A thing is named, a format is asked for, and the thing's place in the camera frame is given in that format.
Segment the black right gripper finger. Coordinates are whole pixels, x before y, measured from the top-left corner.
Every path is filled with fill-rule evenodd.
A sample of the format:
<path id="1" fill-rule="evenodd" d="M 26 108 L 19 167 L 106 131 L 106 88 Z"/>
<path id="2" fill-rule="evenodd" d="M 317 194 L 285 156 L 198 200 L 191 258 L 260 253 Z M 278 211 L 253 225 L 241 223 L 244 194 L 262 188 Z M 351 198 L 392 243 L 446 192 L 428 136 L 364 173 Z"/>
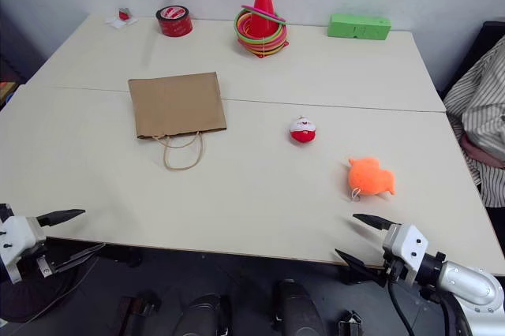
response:
<path id="1" fill-rule="evenodd" d="M 353 214 L 353 217 L 377 230 L 389 230 L 391 221 L 377 215 Z"/>
<path id="2" fill-rule="evenodd" d="M 375 282 L 380 287 L 387 284 L 387 276 L 383 268 L 367 267 L 358 258 L 335 249 L 335 252 L 346 263 L 345 267 L 339 268 L 339 276 L 347 285 L 360 284 L 363 282 Z"/>

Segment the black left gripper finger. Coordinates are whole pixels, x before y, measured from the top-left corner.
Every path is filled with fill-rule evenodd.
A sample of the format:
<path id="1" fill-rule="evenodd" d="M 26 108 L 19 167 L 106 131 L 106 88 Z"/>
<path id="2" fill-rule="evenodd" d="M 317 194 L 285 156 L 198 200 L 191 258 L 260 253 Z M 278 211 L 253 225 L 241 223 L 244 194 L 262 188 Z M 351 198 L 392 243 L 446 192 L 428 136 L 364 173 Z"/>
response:
<path id="1" fill-rule="evenodd" d="M 64 211 L 52 211 L 50 213 L 46 213 L 44 215 L 40 215 L 37 217 L 37 222 L 41 227 L 44 226 L 56 226 L 63 222 L 67 222 L 72 218 L 76 218 L 79 215 L 85 213 L 85 210 L 82 209 L 69 209 Z"/>
<path id="2" fill-rule="evenodd" d="M 105 243 L 94 245 L 90 248 L 86 248 L 80 252 L 72 254 L 66 261 L 61 263 L 56 263 L 52 265 L 51 272 L 57 274 L 63 271 L 72 269 L 82 263 L 88 261 L 93 255 L 95 255 L 100 249 L 105 247 Z"/>

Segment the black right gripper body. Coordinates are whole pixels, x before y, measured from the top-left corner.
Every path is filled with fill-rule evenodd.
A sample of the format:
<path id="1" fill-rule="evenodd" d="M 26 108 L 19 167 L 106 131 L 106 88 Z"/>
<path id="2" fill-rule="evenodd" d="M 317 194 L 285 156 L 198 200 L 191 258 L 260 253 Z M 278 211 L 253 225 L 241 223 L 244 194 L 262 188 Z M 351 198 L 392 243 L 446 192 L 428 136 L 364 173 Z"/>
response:
<path id="1" fill-rule="evenodd" d="M 396 256 L 389 252 L 383 254 L 383 266 L 386 270 L 386 276 L 389 281 L 397 282 L 403 280 L 406 285 L 411 286 L 413 279 L 411 277 L 413 255 L 407 253 L 405 256 Z"/>

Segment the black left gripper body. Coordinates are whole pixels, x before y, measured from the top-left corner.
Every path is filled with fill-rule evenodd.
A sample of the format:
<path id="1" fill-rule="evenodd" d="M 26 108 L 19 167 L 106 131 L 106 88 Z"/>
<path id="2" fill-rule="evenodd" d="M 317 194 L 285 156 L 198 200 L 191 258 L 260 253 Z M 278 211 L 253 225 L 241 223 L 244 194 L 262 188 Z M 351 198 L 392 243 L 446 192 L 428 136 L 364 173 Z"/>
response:
<path id="1" fill-rule="evenodd" d="M 17 262 L 22 278 L 46 278 L 54 273 L 53 254 L 56 247 L 50 239 L 24 250 Z"/>

